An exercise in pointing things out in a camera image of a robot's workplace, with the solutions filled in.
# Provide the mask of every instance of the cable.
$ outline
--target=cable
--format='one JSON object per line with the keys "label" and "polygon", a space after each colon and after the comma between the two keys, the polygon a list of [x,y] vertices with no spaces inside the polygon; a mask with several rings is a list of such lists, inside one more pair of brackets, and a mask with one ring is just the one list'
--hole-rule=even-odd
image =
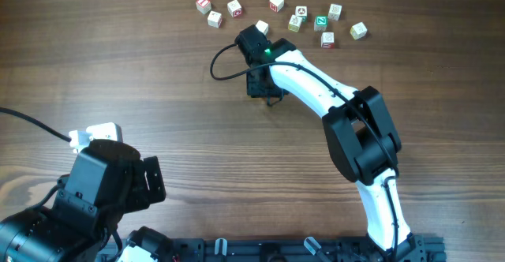
{"label": "cable", "polygon": [[384,185],[384,188],[386,189],[387,198],[388,198],[388,201],[389,201],[389,206],[391,208],[391,214],[393,216],[393,224],[395,225],[394,226],[394,228],[395,228],[395,238],[394,238],[395,242],[393,244],[392,261],[396,261],[396,254],[398,252],[398,220],[397,220],[397,216],[396,216],[395,204],[393,203],[393,200],[392,200],[392,197],[391,197],[391,192],[389,190],[388,182],[390,180],[392,180],[392,179],[398,178],[400,176],[400,172],[398,170],[398,166],[393,162],[393,159],[391,158],[391,155],[387,151],[386,147],[384,146],[384,144],[382,143],[382,141],[380,140],[380,138],[377,136],[377,134],[375,133],[375,131],[373,130],[373,128],[370,126],[370,124],[368,123],[368,121],[365,119],[365,116],[363,116],[363,114],[344,95],[342,95],[342,93],[340,93],[339,90],[337,90],[331,84],[329,84],[328,82],[326,82],[318,74],[314,73],[310,69],[305,68],[303,65],[298,65],[298,64],[295,64],[295,63],[291,63],[291,62],[271,62],[271,63],[262,64],[262,65],[256,66],[254,68],[243,70],[240,73],[235,73],[235,74],[227,76],[227,77],[216,77],[214,75],[214,73],[212,72],[212,67],[214,66],[215,60],[217,59],[218,56],[221,55],[222,52],[230,49],[231,47],[234,47],[235,45],[236,44],[231,44],[231,45],[228,45],[228,46],[224,47],[212,59],[210,71],[211,71],[212,78],[214,78],[215,80],[229,80],[229,79],[233,79],[235,77],[239,77],[239,76],[245,75],[247,73],[250,73],[250,72],[252,72],[255,69],[262,69],[264,67],[269,67],[269,66],[292,66],[294,68],[303,70],[304,72],[308,73],[310,76],[312,76],[315,79],[317,79],[321,84],[323,84],[324,86],[326,86],[331,92],[333,92],[333,94],[335,94],[336,96],[338,96],[354,112],[354,114],[356,115],[356,117],[361,122],[363,122],[363,124],[365,125],[366,129],[370,132],[370,134],[372,135],[372,137],[377,142],[377,144],[379,145],[380,149],[382,150],[382,152],[386,156],[386,160],[387,160],[387,163],[388,163],[389,167],[391,167],[393,169],[393,171],[395,172],[395,176],[390,176],[390,177],[386,178],[384,180],[384,184],[383,185]]}
{"label": "cable", "polygon": [[216,77],[214,75],[214,72],[212,72],[212,69],[214,68],[214,62],[221,55],[221,53],[224,52],[224,51],[226,51],[226,50],[228,50],[228,49],[230,49],[230,48],[232,48],[232,47],[235,47],[235,46],[237,46],[236,43],[230,44],[230,45],[224,47],[223,49],[221,49],[218,52],[218,54],[216,54],[214,56],[214,58],[212,59],[212,62],[211,62],[211,76],[212,76],[213,79],[215,79],[215,80],[229,80],[229,79],[232,79],[232,78],[235,78],[235,77],[239,77],[239,76],[241,76],[241,75],[244,74],[243,72],[240,72],[240,73],[235,73],[234,75],[231,75],[231,76],[228,76],[228,77]]}
{"label": "cable", "polygon": [[112,233],[112,237],[114,238],[114,241],[116,242],[116,245],[118,246],[118,252],[110,259],[107,260],[107,262],[114,262],[120,255],[122,254],[123,250],[123,242],[121,241],[121,238],[119,237],[118,230],[115,230]]}
{"label": "cable", "polygon": [[41,121],[37,120],[37,119],[34,119],[26,114],[22,114],[21,112],[17,112],[15,110],[12,110],[12,109],[9,109],[9,108],[4,108],[4,107],[0,107],[0,112],[2,113],[5,113],[5,114],[10,114],[12,116],[15,116],[15,117],[18,117],[18,118],[21,118],[23,120],[26,120],[32,124],[35,124],[37,125],[38,127],[46,130],[47,132],[53,134],[53,136],[56,136],[64,141],[67,141],[67,142],[70,142],[72,139],[70,137],[67,137],[63,134],[60,134],[58,132],[56,132],[54,129],[52,129],[51,127],[49,127],[48,125],[42,123]]}
{"label": "cable", "polygon": [[391,208],[391,214],[393,215],[393,224],[395,225],[395,242],[393,242],[393,251],[391,254],[391,261],[396,261],[396,253],[398,252],[398,218],[396,217],[395,205],[393,204],[393,198],[391,196],[391,191],[389,190],[388,182],[390,180],[396,179],[398,175],[389,176],[384,180],[384,188],[386,189],[387,201],[389,202],[389,207]]}
{"label": "cable", "polygon": [[64,184],[57,184],[57,185],[53,186],[53,188],[51,188],[49,190],[49,192],[47,193],[47,195],[39,203],[34,204],[33,206],[26,208],[26,210],[33,210],[33,209],[41,208],[56,193],[56,191],[58,191],[60,189],[63,189],[63,188],[65,188]]}

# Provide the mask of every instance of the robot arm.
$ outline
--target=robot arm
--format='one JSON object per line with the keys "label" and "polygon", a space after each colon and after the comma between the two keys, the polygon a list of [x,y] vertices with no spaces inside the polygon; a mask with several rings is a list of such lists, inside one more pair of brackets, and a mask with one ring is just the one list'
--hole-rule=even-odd
{"label": "robot arm", "polygon": [[[396,152],[401,148],[401,142],[377,90],[368,87],[359,92],[356,88],[341,84],[307,61],[293,44],[284,39],[272,44],[258,33],[252,26],[241,32],[235,40],[251,68],[272,62],[289,62],[301,65],[333,84],[340,94],[363,110],[376,134],[380,135],[383,145],[397,162]],[[387,166],[385,155],[369,132],[365,128],[355,132],[353,123],[357,119],[344,101],[303,70],[289,65],[271,65],[251,75],[247,78],[250,96],[279,97],[280,92],[282,97],[290,92],[322,118],[334,164],[345,178],[356,182],[367,215],[369,237],[384,252],[391,249],[395,229],[384,181],[395,173]],[[398,244],[401,244],[410,234],[410,228],[402,215],[396,180],[390,180],[388,185],[397,216]]]}
{"label": "robot arm", "polygon": [[[58,179],[58,188],[41,203],[0,222],[1,261],[95,261],[111,235],[118,240],[124,214],[165,200],[158,159],[140,159],[135,148],[108,140],[121,138],[120,131],[107,123],[88,128],[94,140],[87,144],[89,137],[73,138],[80,142],[74,147],[82,149],[70,174]],[[53,193],[53,207],[44,207]]]}

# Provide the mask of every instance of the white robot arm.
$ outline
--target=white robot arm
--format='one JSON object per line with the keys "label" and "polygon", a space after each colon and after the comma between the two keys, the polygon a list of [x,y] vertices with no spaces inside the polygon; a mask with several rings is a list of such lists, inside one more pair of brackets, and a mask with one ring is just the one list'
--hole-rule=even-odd
{"label": "white robot arm", "polygon": [[[354,97],[354,92],[357,91],[356,88],[341,84],[317,69],[307,61],[299,50],[287,51],[275,60],[277,62],[295,63],[310,69],[329,84],[334,84],[335,88],[348,100],[351,100]],[[331,107],[341,107],[344,105],[344,102],[340,98],[335,97],[333,92],[330,92],[320,81],[293,66],[272,65],[270,73],[272,80],[277,86],[293,93],[321,118],[328,113]],[[384,251],[391,249],[394,244],[393,215],[386,190],[383,187],[385,178],[393,175],[394,171],[392,169],[386,169],[373,180],[373,184],[371,185],[365,185],[360,181],[356,181],[356,186],[361,195],[368,219],[368,235]],[[389,186],[399,225],[398,243],[400,244],[407,239],[407,235],[410,234],[410,228],[402,215],[396,190],[396,180],[391,180]]]}

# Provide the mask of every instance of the wooden block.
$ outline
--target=wooden block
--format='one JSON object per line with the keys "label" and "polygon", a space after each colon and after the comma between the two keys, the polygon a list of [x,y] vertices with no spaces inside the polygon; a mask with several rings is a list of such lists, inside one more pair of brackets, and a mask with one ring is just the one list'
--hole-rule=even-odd
{"label": "wooden block", "polygon": [[328,25],[328,18],[325,16],[317,16],[314,20],[314,31],[325,31]]}
{"label": "wooden block", "polygon": [[258,23],[256,24],[256,28],[258,28],[258,30],[261,31],[261,33],[263,33],[265,36],[267,35],[268,23],[264,21],[258,21]]}
{"label": "wooden block", "polygon": [[340,13],[342,12],[342,6],[331,4],[330,11],[328,12],[328,19],[337,21],[340,18]]}
{"label": "wooden block", "polygon": [[294,32],[298,32],[301,26],[301,17],[297,17],[295,15],[291,16],[290,24],[288,25],[288,29]]}
{"label": "wooden block", "polygon": [[294,10],[294,15],[297,17],[301,17],[301,21],[307,21],[307,7],[306,6],[297,6]]}
{"label": "wooden block", "polygon": [[350,34],[353,36],[354,40],[358,40],[364,37],[367,31],[368,30],[366,29],[363,22],[360,22],[358,24],[353,25],[353,27],[350,29]]}
{"label": "wooden block", "polygon": [[228,2],[228,12],[232,17],[238,17],[242,14],[242,6],[238,3],[238,0]]}
{"label": "wooden block", "polygon": [[210,0],[196,0],[196,8],[203,14],[206,14],[211,10]]}
{"label": "wooden block", "polygon": [[284,0],[270,0],[270,9],[278,13],[284,6]]}
{"label": "wooden block", "polygon": [[335,48],[335,35],[333,32],[323,32],[321,36],[321,48]]}
{"label": "wooden block", "polygon": [[212,27],[219,28],[219,26],[221,26],[221,21],[223,21],[221,13],[211,11],[211,13],[208,14],[207,22]]}

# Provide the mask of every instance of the table surface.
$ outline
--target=table surface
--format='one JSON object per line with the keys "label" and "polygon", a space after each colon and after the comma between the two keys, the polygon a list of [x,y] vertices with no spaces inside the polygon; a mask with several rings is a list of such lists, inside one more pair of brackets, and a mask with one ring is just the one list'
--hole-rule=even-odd
{"label": "table surface", "polygon": [[[212,80],[214,54],[259,19],[344,84],[382,92],[402,138],[398,192],[413,232],[443,236],[451,261],[505,257],[505,0],[0,0],[0,105],[67,133],[116,122],[143,157],[157,155],[167,197],[125,215],[172,238],[333,238],[366,234],[353,183],[328,155],[320,119],[290,95],[272,108],[245,78]],[[336,48],[320,48],[315,15]],[[309,22],[287,30],[295,6]],[[363,21],[367,38],[350,27]],[[215,65],[243,70],[238,50]],[[67,143],[0,116],[0,216],[40,200],[75,155]]]}

